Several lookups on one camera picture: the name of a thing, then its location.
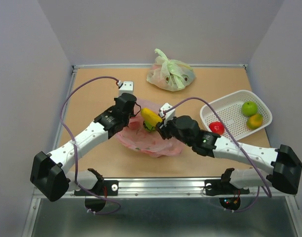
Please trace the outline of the yellow banana fruit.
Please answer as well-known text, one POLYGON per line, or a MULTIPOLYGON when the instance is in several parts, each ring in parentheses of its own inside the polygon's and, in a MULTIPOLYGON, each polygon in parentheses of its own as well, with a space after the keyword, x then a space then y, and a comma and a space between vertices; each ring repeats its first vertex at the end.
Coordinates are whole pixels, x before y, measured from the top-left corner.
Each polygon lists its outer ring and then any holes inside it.
POLYGON ((144 121, 153 127, 155 127, 158 123, 162 123, 162 118, 148 108, 142 108, 140 113, 144 121))

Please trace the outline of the pink plastic bag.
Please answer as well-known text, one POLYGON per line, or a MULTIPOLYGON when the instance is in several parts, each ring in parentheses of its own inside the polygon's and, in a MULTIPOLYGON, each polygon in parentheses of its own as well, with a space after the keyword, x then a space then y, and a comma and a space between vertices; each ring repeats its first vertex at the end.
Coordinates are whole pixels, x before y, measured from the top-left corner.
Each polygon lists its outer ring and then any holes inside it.
MULTIPOLYGON (((141 109, 148 108, 156 114, 159 113, 160 105, 154 102, 138 99, 137 103, 141 109)), ((134 113, 139 110, 140 108, 135 106, 134 113)), ((144 121, 140 112, 130 119, 129 124, 121 132, 116 134, 117 140, 125 147, 148 154, 151 157, 179 155, 184 144, 175 138, 163 140, 155 127, 144 121)))

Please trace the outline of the red apple fruit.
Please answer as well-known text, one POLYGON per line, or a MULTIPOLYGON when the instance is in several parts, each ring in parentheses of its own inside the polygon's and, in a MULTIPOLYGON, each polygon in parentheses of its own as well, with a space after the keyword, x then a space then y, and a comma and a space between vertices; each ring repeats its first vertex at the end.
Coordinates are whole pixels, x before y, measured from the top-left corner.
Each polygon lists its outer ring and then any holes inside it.
POLYGON ((223 135, 224 132, 225 132, 225 127, 220 121, 214 121, 214 122, 210 123, 209 124, 209 129, 213 133, 217 133, 219 135, 223 135))

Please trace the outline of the green lime fruit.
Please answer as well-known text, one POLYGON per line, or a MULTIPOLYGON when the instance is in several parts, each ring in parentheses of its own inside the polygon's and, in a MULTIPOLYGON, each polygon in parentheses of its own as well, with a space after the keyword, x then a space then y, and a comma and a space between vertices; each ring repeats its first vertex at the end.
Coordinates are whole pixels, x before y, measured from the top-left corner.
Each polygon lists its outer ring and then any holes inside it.
POLYGON ((247 101, 242 105, 241 111, 244 116, 251 117, 258 112, 258 106, 253 101, 247 101))

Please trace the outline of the yellow green mango fruit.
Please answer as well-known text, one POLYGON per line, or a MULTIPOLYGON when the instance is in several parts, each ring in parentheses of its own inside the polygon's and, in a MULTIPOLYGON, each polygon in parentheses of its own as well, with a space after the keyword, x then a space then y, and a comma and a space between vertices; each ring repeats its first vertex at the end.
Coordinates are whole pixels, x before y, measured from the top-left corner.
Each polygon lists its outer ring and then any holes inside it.
POLYGON ((252 115, 249 117, 246 124, 250 130, 258 129, 263 124, 263 116, 261 114, 252 115))

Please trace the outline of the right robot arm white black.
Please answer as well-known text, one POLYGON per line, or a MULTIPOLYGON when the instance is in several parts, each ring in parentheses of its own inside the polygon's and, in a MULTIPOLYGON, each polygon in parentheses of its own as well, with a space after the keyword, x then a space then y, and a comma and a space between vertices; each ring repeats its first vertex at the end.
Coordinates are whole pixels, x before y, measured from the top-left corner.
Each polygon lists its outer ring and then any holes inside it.
POLYGON ((176 138, 200 156, 225 158, 249 164, 250 170, 228 169, 220 180, 226 193, 235 189, 253 186, 271 186, 290 195, 298 193, 302 174, 302 162, 287 145, 279 148, 262 148, 199 128, 189 116, 174 117, 155 126, 163 139, 176 138))

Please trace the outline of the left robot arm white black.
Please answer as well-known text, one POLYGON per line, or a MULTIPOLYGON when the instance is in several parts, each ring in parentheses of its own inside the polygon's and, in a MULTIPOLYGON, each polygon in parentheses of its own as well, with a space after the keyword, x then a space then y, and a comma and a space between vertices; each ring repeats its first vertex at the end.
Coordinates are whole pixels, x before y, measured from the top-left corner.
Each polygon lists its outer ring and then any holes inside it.
POLYGON ((115 105, 97 116, 90 125, 61 147, 49 153, 35 155, 30 181, 50 201, 57 201, 67 191, 87 189, 96 195, 102 191, 102 176, 94 169, 71 172, 76 162, 99 144, 123 130, 134 117, 137 98, 123 93, 114 99, 115 105))

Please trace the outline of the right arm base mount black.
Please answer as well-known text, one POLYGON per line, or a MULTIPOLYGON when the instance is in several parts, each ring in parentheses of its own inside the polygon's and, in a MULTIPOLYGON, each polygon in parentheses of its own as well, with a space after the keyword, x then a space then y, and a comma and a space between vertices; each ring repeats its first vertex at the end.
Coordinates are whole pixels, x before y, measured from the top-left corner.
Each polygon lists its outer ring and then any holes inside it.
POLYGON ((230 176, 235 171, 234 168, 228 168, 218 179, 211 179, 204 182, 201 192, 204 196, 219 198, 220 205, 231 212, 241 212, 241 195, 250 193, 249 188, 237 188, 230 183, 230 176))

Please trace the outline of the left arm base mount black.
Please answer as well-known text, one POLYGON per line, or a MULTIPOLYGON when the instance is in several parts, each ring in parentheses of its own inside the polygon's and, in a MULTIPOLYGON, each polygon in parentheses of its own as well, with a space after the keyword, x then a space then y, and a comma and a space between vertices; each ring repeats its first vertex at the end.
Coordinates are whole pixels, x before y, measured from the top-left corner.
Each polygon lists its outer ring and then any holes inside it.
POLYGON ((83 183, 83 188, 71 182, 76 188, 73 192, 77 197, 86 197, 84 205, 87 213, 108 215, 120 210, 120 203, 108 198, 108 193, 112 196, 118 194, 117 180, 105 181, 104 177, 93 168, 80 172, 77 180, 83 183))

